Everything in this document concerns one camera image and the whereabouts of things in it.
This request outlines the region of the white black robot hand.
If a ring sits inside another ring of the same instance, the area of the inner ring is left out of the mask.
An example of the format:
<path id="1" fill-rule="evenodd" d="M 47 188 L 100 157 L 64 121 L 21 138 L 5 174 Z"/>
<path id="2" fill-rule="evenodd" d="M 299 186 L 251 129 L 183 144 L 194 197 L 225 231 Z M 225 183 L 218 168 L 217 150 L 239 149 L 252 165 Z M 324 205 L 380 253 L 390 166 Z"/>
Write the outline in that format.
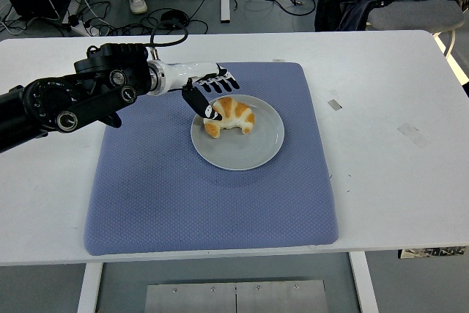
<path id="1" fill-rule="evenodd" d="M 214 62 L 163 65 L 161 73 L 161 94 L 181 91 L 184 101 L 202 118 L 222 120 L 220 113 L 209 104 L 198 86 L 206 92 L 231 92 L 240 86 L 232 74 Z"/>

